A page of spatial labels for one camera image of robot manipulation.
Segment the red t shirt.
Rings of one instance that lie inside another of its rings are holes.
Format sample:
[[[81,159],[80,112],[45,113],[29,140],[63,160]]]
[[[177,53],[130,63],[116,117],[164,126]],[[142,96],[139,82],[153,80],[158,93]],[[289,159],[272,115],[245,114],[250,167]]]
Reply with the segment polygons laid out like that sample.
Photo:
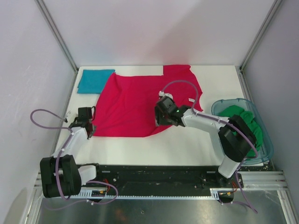
[[[177,106],[192,106],[202,95],[190,65],[165,65],[161,76],[125,77],[113,73],[96,104],[97,137],[148,137],[168,126],[156,126],[158,93],[166,89]]]

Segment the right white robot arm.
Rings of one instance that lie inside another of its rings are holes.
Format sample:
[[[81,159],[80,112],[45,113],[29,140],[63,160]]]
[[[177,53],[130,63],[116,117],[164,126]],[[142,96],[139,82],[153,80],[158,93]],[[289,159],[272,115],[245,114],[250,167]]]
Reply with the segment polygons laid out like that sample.
[[[227,187],[232,175],[241,166],[251,149],[256,149],[256,137],[238,115],[231,118],[200,112],[194,107],[178,107],[168,96],[161,97],[155,106],[157,126],[182,126],[196,128],[215,135],[224,152],[215,181],[220,187]]]

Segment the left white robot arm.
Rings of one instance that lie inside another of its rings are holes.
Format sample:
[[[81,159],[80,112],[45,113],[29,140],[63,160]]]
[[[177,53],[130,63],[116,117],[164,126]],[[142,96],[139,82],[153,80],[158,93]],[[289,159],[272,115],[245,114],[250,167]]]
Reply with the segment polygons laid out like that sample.
[[[51,157],[40,161],[42,189],[46,198],[68,199],[78,195],[81,186],[87,182],[95,187],[102,184],[103,174],[96,171],[94,165],[81,167],[75,162],[75,157],[96,130],[92,124],[94,111],[94,106],[78,108],[78,115],[68,126],[69,137]]]

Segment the folded teal t shirt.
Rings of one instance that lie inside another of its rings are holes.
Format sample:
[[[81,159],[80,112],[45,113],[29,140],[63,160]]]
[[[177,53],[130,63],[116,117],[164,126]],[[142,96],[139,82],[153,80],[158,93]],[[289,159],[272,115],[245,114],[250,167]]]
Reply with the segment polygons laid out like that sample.
[[[101,94],[115,70],[83,70],[78,84],[78,94]]]

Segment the green t shirt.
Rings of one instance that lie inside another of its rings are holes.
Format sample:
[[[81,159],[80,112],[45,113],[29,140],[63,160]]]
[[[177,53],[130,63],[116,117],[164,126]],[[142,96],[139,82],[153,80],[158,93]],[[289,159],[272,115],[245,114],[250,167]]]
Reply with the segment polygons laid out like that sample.
[[[254,145],[256,149],[256,137],[240,115],[232,115],[229,123],[237,127]],[[218,132],[224,153],[230,159],[241,162],[252,149],[248,142],[231,126],[225,125]]]

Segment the translucent blue plastic bin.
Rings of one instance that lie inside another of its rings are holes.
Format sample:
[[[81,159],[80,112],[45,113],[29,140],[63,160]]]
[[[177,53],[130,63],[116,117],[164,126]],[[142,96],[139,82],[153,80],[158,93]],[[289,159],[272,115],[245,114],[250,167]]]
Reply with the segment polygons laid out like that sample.
[[[250,150],[244,166],[259,165],[268,162],[273,154],[274,148],[261,116],[255,105],[246,99],[236,98],[215,101],[211,113],[216,116],[232,117],[240,115],[256,137],[256,149],[258,156],[255,158],[254,150]]]

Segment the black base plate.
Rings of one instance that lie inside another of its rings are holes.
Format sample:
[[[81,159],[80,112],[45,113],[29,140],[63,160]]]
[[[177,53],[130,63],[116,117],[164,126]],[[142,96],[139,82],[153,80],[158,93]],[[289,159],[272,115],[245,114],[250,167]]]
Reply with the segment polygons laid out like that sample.
[[[203,188],[230,188],[240,184],[242,177],[233,174],[225,178],[217,166],[152,166],[152,165],[100,165],[92,163],[96,169],[93,181],[107,180],[108,183],[148,182],[148,183],[194,183]]]

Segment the right aluminium frame post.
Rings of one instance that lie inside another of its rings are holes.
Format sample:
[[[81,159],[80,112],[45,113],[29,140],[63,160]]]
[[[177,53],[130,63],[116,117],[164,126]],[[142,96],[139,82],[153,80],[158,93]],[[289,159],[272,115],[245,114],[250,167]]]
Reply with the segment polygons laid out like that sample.
[[[257,47],[259,46],[260,42],[262,41],[263,37],[265,36],[267,30],[269,29],[271,23],[274,21],[277,13],[279,12],[281,6],[283,5],[284,0],[275,0],[267,13],[264,21],[262,22],[261,27],[259,28],[249,50],[247,51],[244,59],[242,60],[241,65],[239,66],[240,71],[243,71],[249,61],[251,60],[252,56],[254,55]]]

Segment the aluminium frame post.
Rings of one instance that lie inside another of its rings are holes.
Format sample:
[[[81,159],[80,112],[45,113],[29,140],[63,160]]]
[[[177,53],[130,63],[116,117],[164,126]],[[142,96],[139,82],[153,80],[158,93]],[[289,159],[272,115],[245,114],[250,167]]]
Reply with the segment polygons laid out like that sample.
[[[50,31],[52,32],[54,38],[56,39],[56,42],[58,43],[63,55],[65,56],[66,60],[68,61],[69,65],[71,66],[72,70],[74,72],[78,72],[78,66],[76,65],[69,48],[67,47],[48,7],[46,6],[45,2],[43,0],[34,0],[36,3],[39,11],[41,12],[45,22],[47,23],[48,27],[50,28]]]
[[[254,55],[257,47],[259,46],[260,42],[262,41],[263,37],[265,36],[267,30],[269,29],[271,23],[274,21],[277,13],[279,12],[281,6],[283,5],[284,0],[275,0],[267,13],[264,21],[262,22],[261,27],[259,28],[249,50],[247,51],[244,59],[242,60],[241,65],[239,66],[240,71],[243,71],[249,61],[251,60],[252,56]]]

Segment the left aluminium frame post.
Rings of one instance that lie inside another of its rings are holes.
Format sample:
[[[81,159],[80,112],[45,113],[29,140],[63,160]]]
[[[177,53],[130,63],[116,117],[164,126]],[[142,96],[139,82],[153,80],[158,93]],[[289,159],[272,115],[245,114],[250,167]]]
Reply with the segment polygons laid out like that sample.
[[[69,65],[71,66],[72,70],[74,72],[78,72],[78,66],[76,65],[69,48],[67,47],[48,7],[46,6],[45,2],[43,0],[34,0],[36,3],[39,11],[41,12],[45,22],[47,23],[48,27],[50,28],[50,31],[52,32],[54,38],[56,39],[56,42],[58,43],[63,55],[65,56],[66,60],[68,61]]]

